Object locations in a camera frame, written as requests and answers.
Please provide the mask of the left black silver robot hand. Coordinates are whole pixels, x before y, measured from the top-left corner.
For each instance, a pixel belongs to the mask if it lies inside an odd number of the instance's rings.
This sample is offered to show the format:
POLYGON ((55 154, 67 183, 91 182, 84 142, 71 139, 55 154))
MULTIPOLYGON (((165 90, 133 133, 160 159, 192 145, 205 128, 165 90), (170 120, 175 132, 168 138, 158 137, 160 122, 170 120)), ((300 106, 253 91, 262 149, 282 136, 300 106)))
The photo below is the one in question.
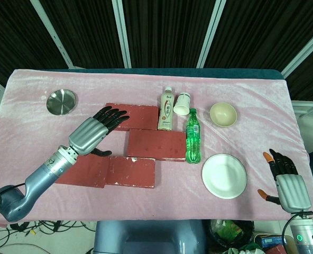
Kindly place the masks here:
POLYGON ((69 136, 69 147, 80 156, 88 154, 100 157, 110 156, 111 151, 101 151, 97 146, 107 135, 129 118, 127 111, 105 106, 73 131, 69 136))

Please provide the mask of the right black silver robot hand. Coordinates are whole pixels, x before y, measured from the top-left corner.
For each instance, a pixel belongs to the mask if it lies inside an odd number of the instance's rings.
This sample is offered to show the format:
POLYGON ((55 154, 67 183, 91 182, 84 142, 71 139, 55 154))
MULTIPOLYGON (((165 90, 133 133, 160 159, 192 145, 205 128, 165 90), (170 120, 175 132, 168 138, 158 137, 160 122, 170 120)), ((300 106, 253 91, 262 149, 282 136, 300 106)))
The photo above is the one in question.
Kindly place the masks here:
POLYGON ((268 195, 263 190, 258 189, 258 194, 267 202, 280 205, 282 209, 290 214, 298 216, 312 215, 311 200, 308 194, 307 186, 303 177, 298 174, 293 161, 270 149, 269 152, 263 152, 263 157, 270 167, 278 196, 268 195))

